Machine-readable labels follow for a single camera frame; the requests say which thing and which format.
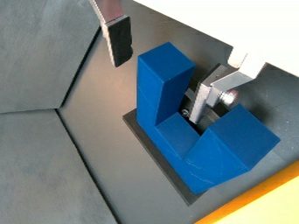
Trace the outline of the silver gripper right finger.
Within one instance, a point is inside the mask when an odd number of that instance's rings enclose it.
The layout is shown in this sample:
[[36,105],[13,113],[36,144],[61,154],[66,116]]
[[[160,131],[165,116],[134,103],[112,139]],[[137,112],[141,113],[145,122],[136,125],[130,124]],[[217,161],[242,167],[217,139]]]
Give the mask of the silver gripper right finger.
[[192,95],[189,121],[197,123],[206,108],[218,102],[230,105],[237,98],[234,87],[250,82],[264,67],[265,62],[249,54],[228,57],[228,66],[216,65],[206,78],[197,84]]

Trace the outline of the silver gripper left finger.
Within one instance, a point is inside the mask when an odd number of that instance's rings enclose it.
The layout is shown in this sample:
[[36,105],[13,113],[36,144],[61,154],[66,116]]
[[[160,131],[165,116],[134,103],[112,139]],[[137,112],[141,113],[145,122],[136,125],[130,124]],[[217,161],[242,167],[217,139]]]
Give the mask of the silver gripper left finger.
[[122,12],[118,0],[89,0],[106,40],[112,65],[121,66],[132,57],[130,18]]

